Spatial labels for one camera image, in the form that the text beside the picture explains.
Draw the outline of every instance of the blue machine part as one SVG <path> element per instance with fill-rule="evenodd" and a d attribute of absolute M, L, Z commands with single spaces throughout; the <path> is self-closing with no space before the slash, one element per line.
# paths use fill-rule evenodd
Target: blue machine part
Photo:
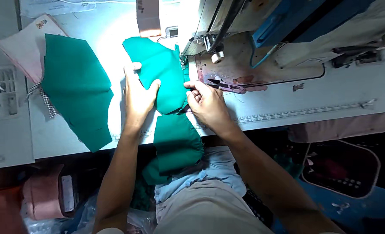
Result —
<path fill-rule="evenodd" d="M 292 42 L 311 42 L 325 35 L 357 14 L 365 12 L 375 0 L 343 0 L 335 8 L 306 29 Z"/>
<path fill-rule="evenodd" d="M 325 0 L 282 0 L 253 34 L 255 47 L 278 44 L 324 2 Z"/>

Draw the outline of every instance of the forearm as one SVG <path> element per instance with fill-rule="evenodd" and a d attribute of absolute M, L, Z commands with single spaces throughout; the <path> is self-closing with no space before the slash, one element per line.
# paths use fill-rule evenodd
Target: forearm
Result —
<path fill-rule="evenodd" d="M 277 215 L 287 210 L 316 209 L 300 185 L 265 152 L 255 146 L 235 125 L 234 132 L 224 136 L 242 178 Z"/>
<path fill-rule="evenodd" d="M 290 233 L 343 233 L 318 210 L 297 181 L 255 146 L 237 125 L 221 138 L 233 153 L 244 181 Z"/>
<path fill-rule="evenodd" d="M 125 126 L 97 196 L 93 233 L 107 227 L 125 231 L 127 211 L 133 195 L 140 129 Z"/>

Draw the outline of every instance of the checkered fabric strip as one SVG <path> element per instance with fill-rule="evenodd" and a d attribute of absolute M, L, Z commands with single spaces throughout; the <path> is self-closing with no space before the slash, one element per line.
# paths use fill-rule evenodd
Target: checkered fabric strip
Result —
<path fill-rule="evenodd" d="M 57 111 L 55 110 L 54 106 L 52 105 L 50 99 L 48 98 L 48 95 L 44 92 L 43 88 L 41 87 L 41 82 L 38 84 L 32 86 L 28 93 L 27 93 L 27 100 L 29 97 L 37 90 L 39 89 L 39 94 L 42 97 L 42 100 L 44 101 L 44 104 L 48 108 L 48 113 L 50 114 L 50 118 L 54 118 L 56 115 L 58 115 Z"/>

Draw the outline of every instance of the scissors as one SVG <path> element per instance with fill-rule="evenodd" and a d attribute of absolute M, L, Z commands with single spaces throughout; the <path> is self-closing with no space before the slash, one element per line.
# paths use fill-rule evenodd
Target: scissors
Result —
<path fill-rule="evenodd" d="M 238 94 L 244 94 L 246 92 L 245 88 L 237 84 L 226 83 L 223 80 L 215 80 L 215 79 L 208 79 L 208 81 L 210 81 L 211 83 L 207 83 L 207 85 L 216 89 L 220 89 L 227 92 L 238 93 Z"/>

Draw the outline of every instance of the white paper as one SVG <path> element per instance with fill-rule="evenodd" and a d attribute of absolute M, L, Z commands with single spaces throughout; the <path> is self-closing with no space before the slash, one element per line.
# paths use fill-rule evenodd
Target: white paper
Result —
<path fill-rule="evenodd" d="M 82 0 L 68 0 L 69 2 L 78 3 Z M 73 12 L 82 12 L 94 10 L 95 3 L 71 4 L 58 0 L 20 0 L 21 16 L 29 18 L 37 18 L 47 13 L 49 15 L 61 15 Z"/>

